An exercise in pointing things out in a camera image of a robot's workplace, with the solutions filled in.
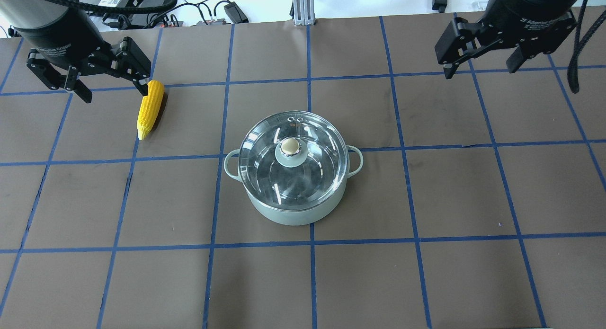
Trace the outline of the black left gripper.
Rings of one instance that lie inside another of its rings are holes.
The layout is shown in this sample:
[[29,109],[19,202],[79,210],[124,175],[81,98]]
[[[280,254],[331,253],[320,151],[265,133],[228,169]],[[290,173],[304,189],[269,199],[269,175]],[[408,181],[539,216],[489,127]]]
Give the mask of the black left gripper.
[[130,81],[147,96],[151,61],[129,36],[111,45],[83,10],[45,0],[1,0],[0,11],[35,48],[27,67],[48,89],[63,89],[91,103],[92,92],[79,77],[105,74]]

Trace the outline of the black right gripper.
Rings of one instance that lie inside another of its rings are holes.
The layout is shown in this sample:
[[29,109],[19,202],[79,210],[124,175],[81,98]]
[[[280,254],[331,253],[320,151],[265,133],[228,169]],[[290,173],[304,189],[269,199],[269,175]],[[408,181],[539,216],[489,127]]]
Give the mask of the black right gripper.
[[578,0],[489,0],[488,22],[455,17],[435,44],[446,79],[461,64],[497,49],[516,48],[506,61],[510,74],[540,53],[554,53],[577,27]]

